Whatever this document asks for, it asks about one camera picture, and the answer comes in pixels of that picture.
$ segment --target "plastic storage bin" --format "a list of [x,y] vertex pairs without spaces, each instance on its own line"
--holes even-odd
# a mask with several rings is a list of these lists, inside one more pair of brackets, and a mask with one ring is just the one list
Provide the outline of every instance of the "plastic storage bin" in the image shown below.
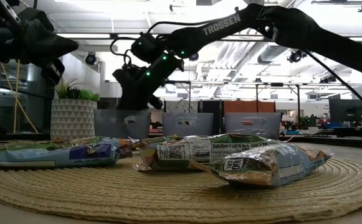
[[163,113],[165,136],[210,136],[212,135],[212,113]]
[[256,134],[263,138],[279,139],[280,113],[225,114],[226,133]]
[[95,135],[145,139],[149,136],[150,117],[147,111],[95,110]]

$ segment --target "table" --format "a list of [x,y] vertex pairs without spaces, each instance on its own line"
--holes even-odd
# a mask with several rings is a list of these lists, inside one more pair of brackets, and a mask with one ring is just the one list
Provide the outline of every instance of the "table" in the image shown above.
[[[325,152],[335,153],[335,156],[362,162],[362,149],[353,147],[329,146],[323,144],[296,143],[307,148],[322,149]],[[28,212],[17,208],[12,208],[0,204],[0,224],[103,224],[106,222],[91,222],[86,220],[76,220],[54,215],[44,215]],[[319,220],[314,222],[304,222],[304,224],[362,224],[362,209],[344,217],[332,220]]]

